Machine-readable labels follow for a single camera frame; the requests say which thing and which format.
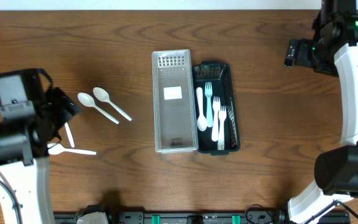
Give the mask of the white plastic fork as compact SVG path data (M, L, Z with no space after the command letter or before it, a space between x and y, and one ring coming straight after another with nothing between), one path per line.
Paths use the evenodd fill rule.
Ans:
M224 150L224 122L227 117L226 107L222 106L219 110L219 133L218 133L218 150Z
M220 102L220 97L215 96L213 98L213 112L214 112L214 116L213 116L213 127L212 127L212 133L211 133L211 140L213 142L217 142L218 141L218 129L219 129L219 118L218 118L218 114L219 114L219 110L221 108L221 102Z

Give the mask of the white plastic utensil handle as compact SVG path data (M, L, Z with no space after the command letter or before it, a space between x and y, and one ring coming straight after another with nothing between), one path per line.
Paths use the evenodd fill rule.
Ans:
M207 107L206 107L207 127L211 128L213 126L213 109L211 103L213 88L211 82L205 83L204 94L206 96L206 102L207 102Z

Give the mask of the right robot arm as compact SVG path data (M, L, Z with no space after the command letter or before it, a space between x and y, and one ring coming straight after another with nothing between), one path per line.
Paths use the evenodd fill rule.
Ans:
M311 40L292 39L285 66L337 76L341 87L342 134L337 149L314 164L314 179L287 203L290 223L318 223L335 206L358 198L358 14L321 11Z

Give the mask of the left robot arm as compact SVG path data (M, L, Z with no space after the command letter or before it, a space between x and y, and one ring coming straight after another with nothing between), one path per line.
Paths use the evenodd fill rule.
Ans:
M0 90L0 206L5 223L55 223L49 142L79 107L60 88Z

